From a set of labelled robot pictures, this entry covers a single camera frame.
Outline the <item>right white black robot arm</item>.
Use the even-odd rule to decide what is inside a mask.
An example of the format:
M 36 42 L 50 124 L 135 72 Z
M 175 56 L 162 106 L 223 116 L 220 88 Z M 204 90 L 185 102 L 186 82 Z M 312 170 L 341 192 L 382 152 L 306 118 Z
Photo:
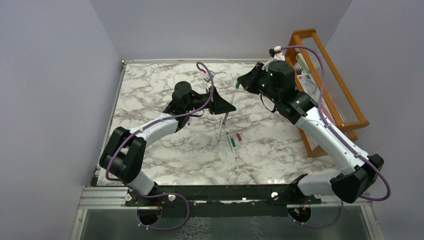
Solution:
M 335 173 L 300 178 L 299 190 L 305 196 L 335 195 L 350 204 L 363 198 L 376 181 L 383 158 L 369 155 L 334 126 L 317 102 L 298 90 L 295 70 L 286 61 L 273 61 L 266 70 L 263 66 L 258 62 L 250 72 L 238 77 L 237 82 L 249 93 L 271 100 L 275 111 L 312 137 L 339 169 Z

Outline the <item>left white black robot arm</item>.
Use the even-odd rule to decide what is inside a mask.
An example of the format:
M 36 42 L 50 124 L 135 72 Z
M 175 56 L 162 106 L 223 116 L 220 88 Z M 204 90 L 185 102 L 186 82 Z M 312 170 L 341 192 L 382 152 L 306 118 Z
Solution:
M 234 112 L 236 107 L 223 99 L 215 87 L 199 94 L 187 81 L 180 81 L 174 87 L 171 102 L 159 117 L 133 129 L 120 126 L 113 130 L 99 166 L 138 193 L 149 195 L 155 182 L 142 171 L 146 148 L 181 130 L 196 110 L 220 115 Z

